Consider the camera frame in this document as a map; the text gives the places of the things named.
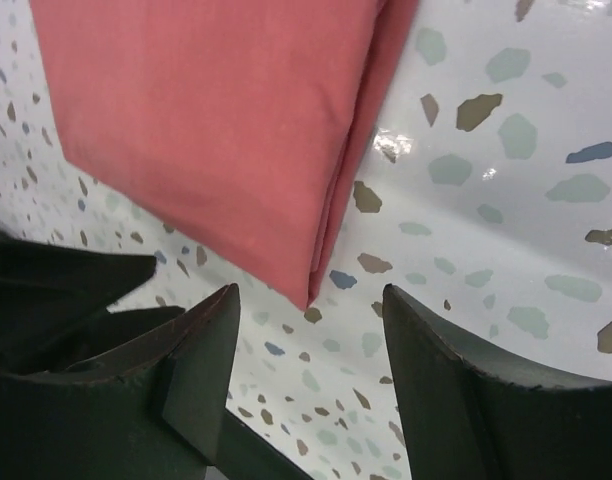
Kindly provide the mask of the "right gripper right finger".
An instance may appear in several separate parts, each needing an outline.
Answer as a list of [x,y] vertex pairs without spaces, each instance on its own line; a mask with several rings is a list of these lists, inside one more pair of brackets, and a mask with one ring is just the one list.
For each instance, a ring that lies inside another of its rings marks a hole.
[[391,284],[383,324],[414,478],[612,479],[612,382],[515,355]]

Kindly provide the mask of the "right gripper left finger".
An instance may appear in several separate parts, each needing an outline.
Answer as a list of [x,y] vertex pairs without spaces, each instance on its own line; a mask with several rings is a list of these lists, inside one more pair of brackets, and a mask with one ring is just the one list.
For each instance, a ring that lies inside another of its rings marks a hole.
[[203,478],[239,322],[229,284],[67,370],[0,370],[0,479]]

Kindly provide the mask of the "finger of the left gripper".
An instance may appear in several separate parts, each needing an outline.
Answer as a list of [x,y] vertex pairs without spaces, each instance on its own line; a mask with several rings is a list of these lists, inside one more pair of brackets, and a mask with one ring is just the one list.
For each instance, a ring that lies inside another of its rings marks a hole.
[[0,370],[67,370],[119,347],[183,314],[179,306],[104,311],[65,339],[30,358],[15,359],[0,353]]
[[152,255],[99,253],[0,234],[0,325],[104,308],[150,280]]

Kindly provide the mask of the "red t shirt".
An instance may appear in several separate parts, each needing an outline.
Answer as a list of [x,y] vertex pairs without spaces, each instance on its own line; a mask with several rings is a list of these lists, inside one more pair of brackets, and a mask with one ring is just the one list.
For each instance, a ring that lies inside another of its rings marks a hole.
[[413,1],[34,1],[65,159],[317,296]]

